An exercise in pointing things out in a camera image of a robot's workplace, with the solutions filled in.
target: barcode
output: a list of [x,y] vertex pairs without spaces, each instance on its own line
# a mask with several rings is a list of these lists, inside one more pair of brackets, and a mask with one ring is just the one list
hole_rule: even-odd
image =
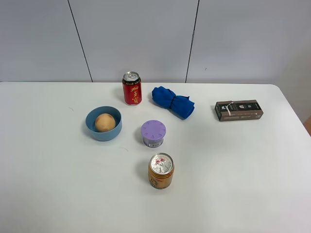
[[149,147],[159,147],[161,145],[161,143],[157,143],[157,144],[148,144]]

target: potato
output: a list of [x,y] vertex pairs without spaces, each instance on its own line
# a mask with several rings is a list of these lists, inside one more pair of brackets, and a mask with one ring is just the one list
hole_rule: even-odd
[[113,116],[104,113],[96,118],[95,127],[99,132],[107,132],[116,127],[116,121]]

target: purple container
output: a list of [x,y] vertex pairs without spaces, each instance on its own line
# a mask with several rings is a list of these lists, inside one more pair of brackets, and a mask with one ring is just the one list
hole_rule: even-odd
[[142,125],[140,132],[145,145],[154,148],[162,145],[166,128],[161,121],[148,120]]

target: white wall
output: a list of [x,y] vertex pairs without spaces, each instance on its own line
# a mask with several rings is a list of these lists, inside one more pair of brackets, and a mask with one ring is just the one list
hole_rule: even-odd
[[200,0],[187,82],[277,84],[304,121],[310,33],[311,0]]
[[71,0],[95,82],[184,82],[197,0]]
[[66,0],[0,1],[0,81],[90,82]]

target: red can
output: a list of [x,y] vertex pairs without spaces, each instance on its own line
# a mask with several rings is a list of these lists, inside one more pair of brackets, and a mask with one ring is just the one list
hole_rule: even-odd
[[141,102],[141,79],[133,71],[126,72],[123,75],[124,100],[128,105],[137,105]]

